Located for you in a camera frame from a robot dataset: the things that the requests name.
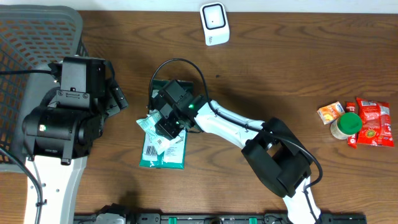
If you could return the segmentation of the pale green wipes pack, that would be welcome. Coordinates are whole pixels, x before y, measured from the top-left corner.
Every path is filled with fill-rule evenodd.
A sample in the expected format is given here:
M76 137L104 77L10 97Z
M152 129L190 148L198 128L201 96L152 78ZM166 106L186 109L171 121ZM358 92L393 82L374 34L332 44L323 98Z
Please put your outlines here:
M182 142L184 140L184 136L178 135L171 140L166 137L161 136L156 133L156 124L160 121L161 115L158 111L150 113L147 115L147 118L138 119L136 123L142 128L142 130L146 134L146 138L149 140L151 146L154 146L158 155L162 154L168 148L173 146L176 143Z

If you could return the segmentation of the red instant coffee stick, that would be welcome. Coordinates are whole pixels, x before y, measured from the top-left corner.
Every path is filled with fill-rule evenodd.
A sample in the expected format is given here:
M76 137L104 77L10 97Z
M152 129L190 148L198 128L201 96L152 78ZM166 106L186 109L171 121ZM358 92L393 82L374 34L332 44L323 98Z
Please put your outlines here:
M356 105L354 102L346 102L346 111L356 113ZM348 146L353 149L357 148L358 134L355 133L347 139Z

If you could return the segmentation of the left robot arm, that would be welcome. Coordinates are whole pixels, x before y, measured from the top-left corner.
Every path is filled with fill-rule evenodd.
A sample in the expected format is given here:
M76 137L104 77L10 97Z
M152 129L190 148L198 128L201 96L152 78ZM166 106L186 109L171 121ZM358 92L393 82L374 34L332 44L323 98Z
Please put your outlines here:
M19 120L30 175L24 223L73 223L93 143L128 103L108 60L65 57L40 68L29 78Z

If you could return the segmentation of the green lid jar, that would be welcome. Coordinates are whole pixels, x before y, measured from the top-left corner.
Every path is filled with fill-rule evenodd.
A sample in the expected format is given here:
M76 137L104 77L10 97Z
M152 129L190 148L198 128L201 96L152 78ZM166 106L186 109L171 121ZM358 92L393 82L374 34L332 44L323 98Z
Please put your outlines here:
M362 126L361 118L356 113L349 112L332 122L330 131L335 138L344 140L358 133Z

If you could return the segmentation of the green 3M gloves package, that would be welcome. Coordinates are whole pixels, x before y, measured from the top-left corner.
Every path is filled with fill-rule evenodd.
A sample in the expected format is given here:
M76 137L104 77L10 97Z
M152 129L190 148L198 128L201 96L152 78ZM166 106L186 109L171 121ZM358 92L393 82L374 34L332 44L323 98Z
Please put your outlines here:
M150 145L145 134L139 166L158 169L184 169L185 148L187 141L186 130L183 129L179 135L184 136L184 140L182 142L174 144L162 154L158 155L154 146Z

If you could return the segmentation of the red snack bag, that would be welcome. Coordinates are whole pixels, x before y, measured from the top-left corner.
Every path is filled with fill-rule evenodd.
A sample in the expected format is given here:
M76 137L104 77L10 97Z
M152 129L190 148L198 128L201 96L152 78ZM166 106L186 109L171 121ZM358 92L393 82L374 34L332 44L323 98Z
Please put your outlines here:
M356 98L363 125L358 133L358 144L394 147L391 130L390 104Z

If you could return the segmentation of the orange snack packet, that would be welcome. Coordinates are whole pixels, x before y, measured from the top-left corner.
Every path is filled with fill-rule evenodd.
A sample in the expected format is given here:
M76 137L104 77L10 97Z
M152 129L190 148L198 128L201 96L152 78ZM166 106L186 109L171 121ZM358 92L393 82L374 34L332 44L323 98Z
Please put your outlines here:
M341 103L337 101L330 105L319 108L317 113L323 121L323 124L330 124L345 114L345 110L343 109Z

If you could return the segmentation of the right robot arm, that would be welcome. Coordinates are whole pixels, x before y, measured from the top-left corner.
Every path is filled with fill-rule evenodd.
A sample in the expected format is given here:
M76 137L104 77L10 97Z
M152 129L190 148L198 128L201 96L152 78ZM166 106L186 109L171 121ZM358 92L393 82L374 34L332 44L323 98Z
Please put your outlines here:
M223 108L207 95L193 96L180 81L149 88L149 107L160 114L155 132L168 140L195 128L217 135L241 149L257 178L282 198L292 223L320 223L310 180L311 164L318 161L284 122L253 120Z

